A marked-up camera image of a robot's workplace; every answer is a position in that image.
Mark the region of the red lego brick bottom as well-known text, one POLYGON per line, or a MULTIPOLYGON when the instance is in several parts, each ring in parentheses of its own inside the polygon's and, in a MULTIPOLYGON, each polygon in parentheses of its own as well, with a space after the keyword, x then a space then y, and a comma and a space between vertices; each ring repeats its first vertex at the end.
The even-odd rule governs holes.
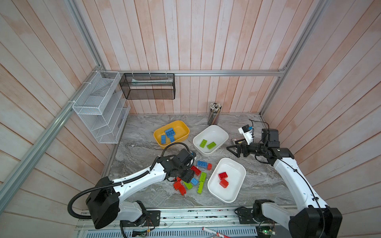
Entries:
POLYGON ((181 195, 185 195, 187 191, 181 181, 182 180, 180 178, 176 178, 176 181, 174 182, 173 187, 176 191, 179 191, 181 195))

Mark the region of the red lego brick top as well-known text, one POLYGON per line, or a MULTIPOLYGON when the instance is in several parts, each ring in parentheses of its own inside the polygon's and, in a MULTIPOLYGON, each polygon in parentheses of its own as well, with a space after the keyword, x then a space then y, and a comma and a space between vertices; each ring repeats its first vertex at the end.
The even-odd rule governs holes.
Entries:
POLYGON ((226 172, 222 172, 222 173, 218 174, 218 177, 219 177, 220 180, 223 180, 223 179, 228 178, 228 175, 227 175, 226 172))

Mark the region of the blue lego brick pair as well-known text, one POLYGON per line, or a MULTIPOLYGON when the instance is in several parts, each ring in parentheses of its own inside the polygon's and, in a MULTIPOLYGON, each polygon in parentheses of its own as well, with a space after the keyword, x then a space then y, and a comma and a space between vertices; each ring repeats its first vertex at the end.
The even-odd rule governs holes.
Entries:
POLYGON ((169 138, 171 143, 173 143, 175 141, 176 133, 174 132, 173 128, 169 128, 169 129, 165 130, 165 134, 169 138))

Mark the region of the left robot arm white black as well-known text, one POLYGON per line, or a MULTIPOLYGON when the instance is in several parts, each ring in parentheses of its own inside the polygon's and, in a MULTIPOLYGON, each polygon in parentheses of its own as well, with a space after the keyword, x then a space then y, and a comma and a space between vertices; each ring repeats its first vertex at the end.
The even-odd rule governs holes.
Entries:
POLYGON ((184 147, 176 155, 157 156, 151 166, 123 178, 110 180, 101 178, 95 187, 76 194, 67 205, 67 211, 73 218, 92 220, 95 229, 102 229, 114 221, 130 224, 133 227, 151 225, 152 219, 143 203, 139 200, 127 202, 127 198, 136 192, 158 182, 177 182, 181 179, 189 183, 195 172, 191 169, 196 159, 196 152, 181 143, 184 147), (89 215, 74 211, 74 203, 87 195, 85 201, 89 215))

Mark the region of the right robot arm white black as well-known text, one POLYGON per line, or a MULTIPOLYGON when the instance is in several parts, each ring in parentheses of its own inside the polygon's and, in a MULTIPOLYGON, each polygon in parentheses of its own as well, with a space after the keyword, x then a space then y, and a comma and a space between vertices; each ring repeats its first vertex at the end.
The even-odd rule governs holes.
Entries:
POLYGON ((336 238, 342 222, 342 214, 331 208, 313 189, 300 170, 294 155, 288 148, 282 148, 278 130, 262 129, 262 138, 254 142, 254 128, 246 125, 239 128, 244 136, 227 150, 234 156, 254 155, 266 158, 281 175, 290 190, 296 210, 287 210, 269 199, 257 199, 253 204, 252 216, 257 222, 272 220, 283 226, 293 238, 336 238))

